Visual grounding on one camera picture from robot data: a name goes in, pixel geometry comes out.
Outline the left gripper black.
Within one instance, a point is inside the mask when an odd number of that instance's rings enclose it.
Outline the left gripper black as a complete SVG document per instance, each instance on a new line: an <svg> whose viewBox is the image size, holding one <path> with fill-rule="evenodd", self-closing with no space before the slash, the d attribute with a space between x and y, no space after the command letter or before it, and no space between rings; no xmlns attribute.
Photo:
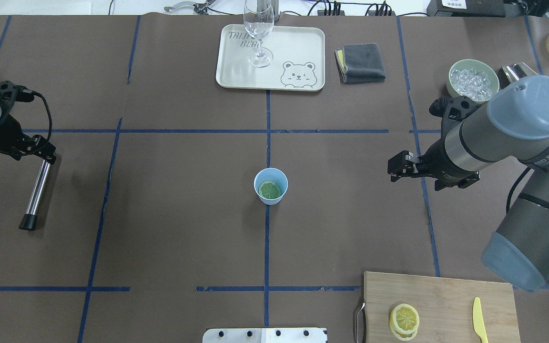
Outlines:
<svg viewBox="0 0 549 343"><path fill-rule="evenodd" d="M31 102L39 97L48 109L44 96L31 91L24 85L16 85L11 81L0 82L0 153L20 160L24 156L35 155L44 162L54 165L55 146L49 139L41 135L29 137L23 133L21 124L11 115L11 109L17 102Z"/></svg>

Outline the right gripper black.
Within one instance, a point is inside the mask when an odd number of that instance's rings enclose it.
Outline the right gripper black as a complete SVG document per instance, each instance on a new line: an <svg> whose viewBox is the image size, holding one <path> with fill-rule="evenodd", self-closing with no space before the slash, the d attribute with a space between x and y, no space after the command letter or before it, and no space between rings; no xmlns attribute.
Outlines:
<svg viewBox="0 0 549 343"><path fill-rule="evenodd" d="M467 96L442 96L431 104L429 113L441 118L441 137L427 152L416 158L410 151L401 151L387 162L387 173L391 182L402 178L435 178L434 190L459 187L465 189L480 180L478 171L461 169L448 157L445 151L445 137L464 119L481 107L481 104Z"/></svg>

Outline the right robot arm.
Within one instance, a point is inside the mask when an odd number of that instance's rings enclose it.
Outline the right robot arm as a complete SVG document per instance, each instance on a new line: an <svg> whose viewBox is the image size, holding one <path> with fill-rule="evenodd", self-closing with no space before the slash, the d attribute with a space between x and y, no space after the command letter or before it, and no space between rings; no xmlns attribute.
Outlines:
<svg viewBox="0 0 549 343"><path fill-rule="evenodd" d="M482 252L482 263L526 292L549 286L549 76L520 78L478 104L437 99L441 137L425 154L402 151L388 161L392 182L431 177L434 188L467 188L479 172L513 157L532 175Z"/></svg>

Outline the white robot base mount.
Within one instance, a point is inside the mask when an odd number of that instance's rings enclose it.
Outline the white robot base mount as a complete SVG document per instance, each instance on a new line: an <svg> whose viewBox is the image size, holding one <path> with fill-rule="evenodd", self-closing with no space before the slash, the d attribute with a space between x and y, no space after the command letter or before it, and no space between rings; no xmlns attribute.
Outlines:
<svg viewBox="0 0 549 343"><path fill-rule="evenodd" d="M203 343L327 343L326 328L211 328Z"/></svg>

